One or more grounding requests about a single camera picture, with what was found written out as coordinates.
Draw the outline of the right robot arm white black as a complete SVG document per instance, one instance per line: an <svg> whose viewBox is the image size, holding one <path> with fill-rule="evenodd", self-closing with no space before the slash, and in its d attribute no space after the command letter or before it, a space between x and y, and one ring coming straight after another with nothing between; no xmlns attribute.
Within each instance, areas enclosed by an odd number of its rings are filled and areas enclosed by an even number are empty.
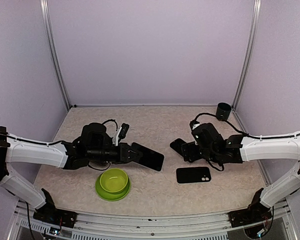
<svg viewBox="0 0 300 240"><path fill-rule="evenodd" d="M212 123L192 124L193 142L183 143L186 162L199 159L208 164L243 164L261 160L295 160L296 164L271 185L258 190L246 210L246 218L256 222L279 200L300 189L300 131L289 134L253 136L242 131L224 139Z"/></svg>

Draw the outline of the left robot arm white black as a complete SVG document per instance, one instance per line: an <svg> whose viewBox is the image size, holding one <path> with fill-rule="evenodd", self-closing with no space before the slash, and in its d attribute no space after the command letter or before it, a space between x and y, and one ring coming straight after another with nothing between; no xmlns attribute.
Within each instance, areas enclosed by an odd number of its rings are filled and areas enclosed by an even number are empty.
<svg viewBox="0 0 300 240"><path fill-rule="evenodd" d="M125 138L129 125L123 124L113 137L107 134L102 123L90 123L72 142L37 142L17 137L0 126L0 186L26 201L47 221L60 218L60 211L45 189L38 189L12 167L12 163L30 163L53 166L64 170L77 170L95 162L127 164L136 162L143 153L135 147L120 142Z"/></svg>

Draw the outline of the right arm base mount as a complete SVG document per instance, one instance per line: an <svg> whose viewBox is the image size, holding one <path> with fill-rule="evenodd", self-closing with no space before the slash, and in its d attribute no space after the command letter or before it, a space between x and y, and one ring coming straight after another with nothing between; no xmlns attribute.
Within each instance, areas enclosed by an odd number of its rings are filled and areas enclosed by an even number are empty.
<svg viewBox="0 0 300 240"><path fill-rule="evenodd" d="M228 213L232 228L261 222L273 217L271 208L261 204L261 193L263 190L261 188L254 194L247 208L233 210Z"/></svg>

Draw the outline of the black phone case horizontal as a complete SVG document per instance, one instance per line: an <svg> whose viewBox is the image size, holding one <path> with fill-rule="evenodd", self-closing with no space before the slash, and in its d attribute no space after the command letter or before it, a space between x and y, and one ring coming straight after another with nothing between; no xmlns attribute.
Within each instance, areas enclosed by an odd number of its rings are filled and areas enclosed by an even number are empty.
<svg viewBox="0 0 300 240"><path fill-rule="evenodd" d="M210 182L212 177L208 167L200 166L178 168L176 179L179 184L192 184Z"/></svg>

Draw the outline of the silver edged black phone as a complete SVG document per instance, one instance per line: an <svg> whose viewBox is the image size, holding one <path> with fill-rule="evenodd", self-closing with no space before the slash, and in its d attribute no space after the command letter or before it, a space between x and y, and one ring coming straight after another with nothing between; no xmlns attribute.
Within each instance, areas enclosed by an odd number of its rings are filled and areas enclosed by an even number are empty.
<svg viewBox="0 0 300 240"><path fill-rule="evenodd" d="M141 153L141 155L137 156L136 159L133 160L134 163L157 172L162 170L165 158L163 154L136 142L133 142L131 147L133 150L137 150L139 153Z"/></svg>

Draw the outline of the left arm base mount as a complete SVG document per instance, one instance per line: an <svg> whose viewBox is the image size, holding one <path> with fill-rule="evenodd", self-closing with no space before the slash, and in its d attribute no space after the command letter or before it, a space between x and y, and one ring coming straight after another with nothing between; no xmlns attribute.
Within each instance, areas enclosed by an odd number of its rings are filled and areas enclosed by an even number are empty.
<svg viewBox="0 0 300 240"><path fill-rule="evenodd" d="M41 190L45 197L44 205L39 208L35 208L33 218L45 223L73 229L78 214L74 211L56 208L50 193L44 188Z"/></svg>

